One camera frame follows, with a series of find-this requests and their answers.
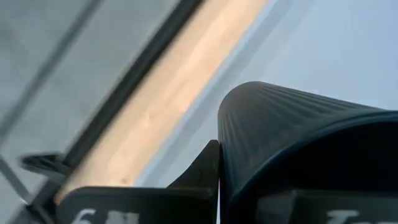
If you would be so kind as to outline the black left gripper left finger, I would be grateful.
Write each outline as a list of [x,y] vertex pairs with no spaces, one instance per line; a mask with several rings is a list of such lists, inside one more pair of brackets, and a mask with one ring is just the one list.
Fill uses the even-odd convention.
[[57,224],[216,224],[220,145],[211,140],[166,188],[82,187],[57,207]]

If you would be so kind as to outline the dark ribbed cup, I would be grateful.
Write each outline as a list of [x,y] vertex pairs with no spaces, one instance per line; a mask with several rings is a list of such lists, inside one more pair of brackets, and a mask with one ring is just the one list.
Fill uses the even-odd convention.
[[398,111],[264,82],[218,110],[221,224],[257,224],[259,197],[287,190],[398,194]]

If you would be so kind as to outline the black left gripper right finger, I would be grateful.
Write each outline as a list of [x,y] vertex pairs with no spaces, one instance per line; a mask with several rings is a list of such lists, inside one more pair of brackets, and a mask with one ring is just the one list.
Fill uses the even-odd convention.
[[258,198],[257,224],[398,224],[398,194],[287,190]]

